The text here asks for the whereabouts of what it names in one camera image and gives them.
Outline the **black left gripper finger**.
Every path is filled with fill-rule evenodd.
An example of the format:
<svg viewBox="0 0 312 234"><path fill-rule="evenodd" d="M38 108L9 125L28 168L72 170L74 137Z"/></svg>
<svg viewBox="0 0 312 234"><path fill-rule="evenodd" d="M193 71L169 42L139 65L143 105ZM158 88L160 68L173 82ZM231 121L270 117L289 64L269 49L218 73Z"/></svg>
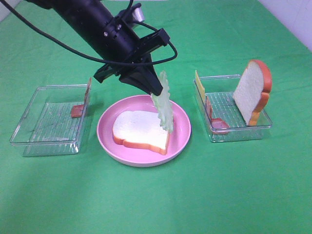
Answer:
<svg viewBox="0 0 312 234"><path fill-rule="evenodd" d="M163 90L152 65L131 68L120 74L119 81L156 96L159 96Z"/></svg>

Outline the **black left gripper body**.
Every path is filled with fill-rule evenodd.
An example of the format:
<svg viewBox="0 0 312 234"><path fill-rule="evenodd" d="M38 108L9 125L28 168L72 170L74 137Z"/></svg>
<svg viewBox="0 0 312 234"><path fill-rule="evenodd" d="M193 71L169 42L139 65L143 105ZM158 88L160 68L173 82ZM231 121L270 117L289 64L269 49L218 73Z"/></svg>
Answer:
<svg viewBox="0 0 312 234"><path fill-rule="evenodd" d="M118 76L131 68L147 66L152 61L150 53L168 45L169 41L169 35L162 28L139 38L124 19L113 18L105 25L102 37L94 41L94 50L107 60L94 77L103 82L112 74Z"/></svg>

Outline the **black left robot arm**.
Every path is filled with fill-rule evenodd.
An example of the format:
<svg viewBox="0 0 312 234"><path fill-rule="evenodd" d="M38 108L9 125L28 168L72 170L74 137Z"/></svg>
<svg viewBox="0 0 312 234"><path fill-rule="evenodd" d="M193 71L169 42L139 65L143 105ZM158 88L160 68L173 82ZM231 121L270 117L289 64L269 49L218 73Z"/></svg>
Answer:
<svg viewBox="0 0 312 234"><path fill-rule="evenodd" d="M111 75L148 94L160 95L163 87L151 64L151 52L166 46L170 37L161 28L139 38L129 22L129 13L113 16L98 0L35 0L44 9L54 9L103 59L94 74L102 83Z"/></svg>

